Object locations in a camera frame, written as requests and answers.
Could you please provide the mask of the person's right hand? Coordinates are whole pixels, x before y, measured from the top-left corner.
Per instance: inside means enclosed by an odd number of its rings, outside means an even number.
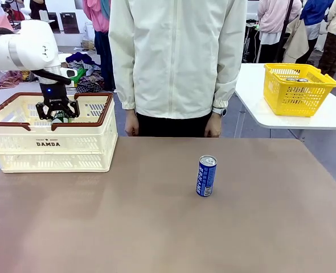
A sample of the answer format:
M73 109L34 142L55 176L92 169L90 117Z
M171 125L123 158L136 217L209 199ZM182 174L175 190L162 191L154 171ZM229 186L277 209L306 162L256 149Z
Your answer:
M134 109L125 110L125 132L129 137L137 137L139 135L139 122Z

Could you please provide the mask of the person's left hand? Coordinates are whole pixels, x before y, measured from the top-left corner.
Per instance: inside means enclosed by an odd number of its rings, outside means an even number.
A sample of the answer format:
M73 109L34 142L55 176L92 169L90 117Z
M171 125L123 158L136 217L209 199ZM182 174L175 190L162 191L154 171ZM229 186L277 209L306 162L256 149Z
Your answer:
M222 117L219 114L212 113L204 132L206 138L218 138L222 132Z

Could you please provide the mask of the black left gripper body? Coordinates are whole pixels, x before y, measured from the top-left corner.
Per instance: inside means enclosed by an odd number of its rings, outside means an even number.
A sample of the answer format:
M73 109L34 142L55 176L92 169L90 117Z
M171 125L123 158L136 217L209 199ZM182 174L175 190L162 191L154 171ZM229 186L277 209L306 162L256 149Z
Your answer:
M49 110L67 111L69 98L64 83L40 84L40 88L44 98L43 103Z

